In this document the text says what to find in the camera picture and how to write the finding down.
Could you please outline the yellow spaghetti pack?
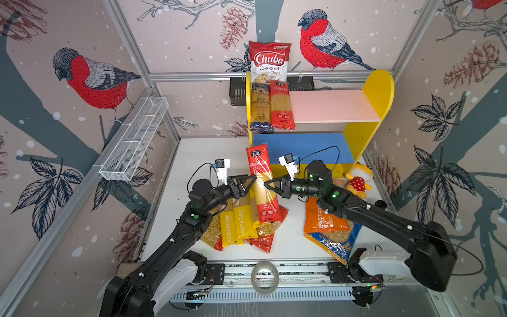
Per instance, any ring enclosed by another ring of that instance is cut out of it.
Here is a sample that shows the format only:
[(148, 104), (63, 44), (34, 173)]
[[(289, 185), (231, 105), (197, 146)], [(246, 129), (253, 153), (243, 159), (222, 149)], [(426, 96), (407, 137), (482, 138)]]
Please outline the yellow spaghetti pack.
[(258, 232), (257, 229), (260, 227), (260, 218), (259, 213), (257, 209), (257, 202), (255, 197), (255, 192), (250, 191), (250, 205), (251, 205), (251, 211), (252, 211), (252, 238), (257, 239)]

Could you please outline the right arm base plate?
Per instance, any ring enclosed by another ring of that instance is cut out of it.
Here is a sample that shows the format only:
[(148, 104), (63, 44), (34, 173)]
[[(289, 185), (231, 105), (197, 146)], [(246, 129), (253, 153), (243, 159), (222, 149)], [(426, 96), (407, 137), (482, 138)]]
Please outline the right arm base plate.
[(370, 276), (359, 265), (343, 265), (340, 262), (328, 262), (326, 276), (332, 283), (383, 283), (381, 275)]

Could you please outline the blue gold spaghetti pack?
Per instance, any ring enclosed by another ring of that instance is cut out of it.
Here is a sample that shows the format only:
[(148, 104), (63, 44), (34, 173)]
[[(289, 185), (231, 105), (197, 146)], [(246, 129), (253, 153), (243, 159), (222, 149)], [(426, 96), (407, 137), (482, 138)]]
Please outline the blue gold spaghetti pack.
[(271, 126), (270, 85), (267, 79), (257, 78), (252, 84), (250, 129), (255, 133), (273, 133)]

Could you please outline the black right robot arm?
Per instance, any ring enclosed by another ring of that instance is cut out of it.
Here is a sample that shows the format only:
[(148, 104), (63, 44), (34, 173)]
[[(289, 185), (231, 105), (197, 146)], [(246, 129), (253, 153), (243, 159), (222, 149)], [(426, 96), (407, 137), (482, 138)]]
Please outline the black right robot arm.
[(311, 162), (306, 172), (305, 178), (285, 175), (265, 181), (264, 186), (287, 199), (293, 194), (315, 197), (322, 210), (385, 236), (410, 254), (405, 264), (420, 284), (438, 292), (447, 289), (458, 257), (442, 225), (417, 223), (367, 203), (335, 185), (331, 170), (320, 160)]

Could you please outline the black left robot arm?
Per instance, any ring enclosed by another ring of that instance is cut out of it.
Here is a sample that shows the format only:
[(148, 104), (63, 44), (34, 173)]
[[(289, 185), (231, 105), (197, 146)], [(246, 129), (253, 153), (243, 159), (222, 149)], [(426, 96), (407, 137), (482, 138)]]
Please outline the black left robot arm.
[(170, 236), (126, 278), (106, 287), (100, 316), (156, 316), (185, 285), (204, 279), (205, 256), (190, 248), (209, 228), (215, 208), (245, 197), (256, 176), (231, 176), (213, 187), (208, 179), (194, 183), (189, 202)]

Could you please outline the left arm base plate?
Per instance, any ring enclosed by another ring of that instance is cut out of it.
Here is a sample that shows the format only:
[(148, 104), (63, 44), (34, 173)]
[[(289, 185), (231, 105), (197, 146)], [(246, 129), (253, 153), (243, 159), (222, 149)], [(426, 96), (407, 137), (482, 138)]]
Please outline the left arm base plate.
[(225, 276), (225, 265), (208, 263), (205, 268), (198, 269), (198, 275), (188, 285), (223, 285)]

